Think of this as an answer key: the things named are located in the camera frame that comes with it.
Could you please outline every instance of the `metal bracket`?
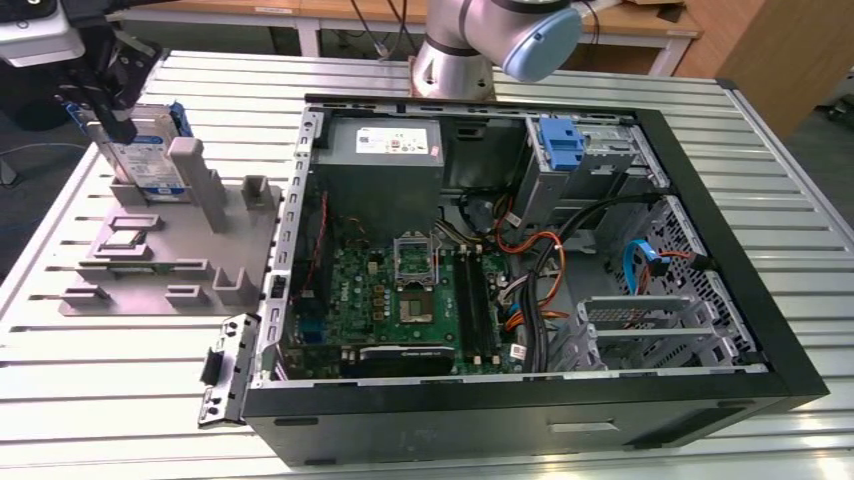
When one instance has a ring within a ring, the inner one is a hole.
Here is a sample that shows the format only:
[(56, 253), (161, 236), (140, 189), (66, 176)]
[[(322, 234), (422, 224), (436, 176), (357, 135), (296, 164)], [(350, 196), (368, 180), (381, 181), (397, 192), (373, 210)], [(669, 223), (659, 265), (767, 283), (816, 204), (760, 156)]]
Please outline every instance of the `metal bracket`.
[(218, 340), (204, 362), (198, 428), (245, 425), (241, 412), (260, 318), (245, 313), (222, 322)]

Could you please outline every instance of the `red wire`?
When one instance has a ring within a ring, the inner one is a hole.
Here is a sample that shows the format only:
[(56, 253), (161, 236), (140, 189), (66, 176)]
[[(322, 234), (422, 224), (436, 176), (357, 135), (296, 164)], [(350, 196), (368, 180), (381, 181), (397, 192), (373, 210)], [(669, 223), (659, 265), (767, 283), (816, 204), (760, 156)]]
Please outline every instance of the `red wire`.
[(659, 253), (661, 257), (680, 257), (680, 258), (691, 258), (691, 252), (673, 252), (673, 251), (663, 251)]

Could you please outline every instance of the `white table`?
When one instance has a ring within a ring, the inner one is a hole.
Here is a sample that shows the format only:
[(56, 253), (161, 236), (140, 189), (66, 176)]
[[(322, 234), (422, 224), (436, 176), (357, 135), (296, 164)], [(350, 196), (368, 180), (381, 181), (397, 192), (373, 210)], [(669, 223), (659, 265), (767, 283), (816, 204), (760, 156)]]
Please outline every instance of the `white table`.
[[(173, 52), (142, 101), (180, 99), (226, 182), (265, 174), (286, 188), (305, 92), (404, 95), (405, 75), (393, 62)], [(312, 478), (849, 478), (854, 237), (737, 92), (604, 74), (520, 85), (497, 73), (495, 84), (500, 100), (661, 110), (832, 393), (676, 450), (345, 466)], [(220, 318), (57, 313), (113, 204), (110, 179), (90, 148), (0, 288), (0, 478), (293, 473), (248, 428), (196, 429)]]

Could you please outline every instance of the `gray plastic block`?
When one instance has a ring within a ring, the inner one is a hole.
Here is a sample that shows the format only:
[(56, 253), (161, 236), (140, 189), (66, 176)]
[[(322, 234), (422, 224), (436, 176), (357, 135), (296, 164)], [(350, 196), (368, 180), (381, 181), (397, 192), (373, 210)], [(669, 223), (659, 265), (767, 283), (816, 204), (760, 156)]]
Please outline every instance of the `gray plastic block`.
[[(269, 255), (277, 205), (281, 189), (270, 186), (276, 208), (269, 210), (246, 210), (240, 185), (225, 185), (225, 216), (228, 231), (212, 234), (208, 221), (198, 208), (186, 203), (152, 202), (136, 207), (116, 206), (105, 215), (108, 219), (121, 216), (157, 215), (161, 222), (158, 230), (145, 231), (145, 245), (152, 251), (148, 261), (129, 258), (96, 259), (93, 254), (104, 241), (116, 233), (109, 222), (104, 221), (97, 237), (93, 238), (86, 260), (81, 267), (118, 268), (109, 277), (94, 273), (92, 280), (80, 279), (78, 285), (97, 285), (109, 295), (109, 302), (93, 305), (76, 305), (62, 302), (62, 315), (222, 315), (230, 316), (254, 311), (257, 294), (245, 295), (244, 304), (225, 304), (220, 294), (213, 290), (216, 269), (221, 268), (228, 278), (237, 278), (240, 269), (257, 292), (264, 281), (264, 267)], [(145, 267), (145, 262), (154, 265)], [(162, 268), (156, 264), (174, 264), (173, 268)], [(176, 308), (165, 298), (168, 285), (198, 285), (206, 302), (194, 306)]]
[(88, 307), (109, 303), (109, 295), (94, 285), (66, 288), (60, 298), (72, 307)]
[(136, 245), (136, 247), (126, 248), (104, 248), (102, 244), (98, 245), (97, 250), (92, 254), (94, 258), (106, 258), (109, 260), (149, 260), (153, 256), (150, 248), (146, 244)]
[(116, 215), (109, 219), (113, 230), (160, 230), (162, 221), (160, 215)]
[(114, 280), (116, 274), (108, 267), (101, 265), (86, 265), (85, 262), (80, 262), (77, 268), (74, 268), (77, 275), (89, 283), (97, 284), (106, 280)]
[(218, 178), (218, 172), (216, 170), (208, 170), (210, 172), (210, 185), (213, 186), (213, 198), (220, 204), (225, 205), (225, 186), (222, 180)]
[(245, 305), (257, 302), (257, 294), (260, 293), (257, 287), (252, 285), (242, 268), (237, 272), (237, 278), (233, 283), (228, 279), (225, 270), (216, 269), (213, 292), (216, 292), (225, 305)]
[(201, 285), (166, 285), (165, 299), (174, 308), (197, 307), (208, 301)]
[(177, 173), (189, 187), (192, 204), (201, 208), (210, 231), (221, 233), (228, 228), (222, 205), (222, 184), (218, 181), (218, 175), (212, 175), (204, 166), (202, 151), (204, 146), (197, 139), (178, 137), (172, 140), (168, 155)]
[(109, 185), (109, 190), (112, 190), (112, 194), (116, 196), (116, 200), (124, 207), (138, 207), (148, 205), (145, 201), (145, 197), (142, 197), (138, 188), (136, 185), (124, 185), (118, 183), (116, 179), (112, 180), (112, 185)]
[(268, 210), (276, 206), (269, 190), (269, 182), (266, 177), (261, 175), (245, 176), (240, 194), (242, 195), (246, 210)]
[(196, 264), (174, 267), (174, 275), (177, 278), (184, 280), (210, 280), (213, 278), (213, 266), (206, 259), (178, 258), (176, 261)]

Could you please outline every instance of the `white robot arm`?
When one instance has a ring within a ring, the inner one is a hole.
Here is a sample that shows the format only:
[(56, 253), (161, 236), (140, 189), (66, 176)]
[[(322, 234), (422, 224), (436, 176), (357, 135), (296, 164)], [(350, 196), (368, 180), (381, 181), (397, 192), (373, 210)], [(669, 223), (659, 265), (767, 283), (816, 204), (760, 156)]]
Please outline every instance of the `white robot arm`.
[(412, 89), (428, 98), (483, 100), (492, 64), (536, 82), (565, 61), (581, 35), (569, 0), (430, 0)]

